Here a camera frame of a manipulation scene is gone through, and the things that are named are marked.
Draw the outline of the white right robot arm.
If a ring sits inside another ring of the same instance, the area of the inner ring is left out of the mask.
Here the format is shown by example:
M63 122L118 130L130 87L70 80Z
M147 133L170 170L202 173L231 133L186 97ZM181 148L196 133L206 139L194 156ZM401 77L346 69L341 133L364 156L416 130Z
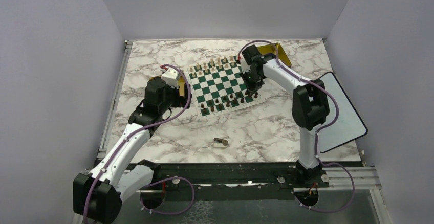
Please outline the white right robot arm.
M296 163L296 182L307 187L321 173L314 129L326 122L330 113L324 83L296 73L278 58L278 53L263 55L252 42L238 54L241 77L247 96L257 94L265 79L271 79L292 95L292 117L300 128L300 156Z

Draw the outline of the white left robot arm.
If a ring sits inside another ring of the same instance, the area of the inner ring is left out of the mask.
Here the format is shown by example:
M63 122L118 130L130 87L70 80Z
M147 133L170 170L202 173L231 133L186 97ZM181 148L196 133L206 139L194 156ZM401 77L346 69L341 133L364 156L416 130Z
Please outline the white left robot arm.
M172 108L186 111L191 103L191 86L186 78L151 78L144 99L130 115L127 126L115 146L89 173L78 174L73 181L73 210L83 223L113 223L122 204L141 188L162 184L154 163L140 164L125 173L138 150L152 137L157 128L175 118L164 119Z

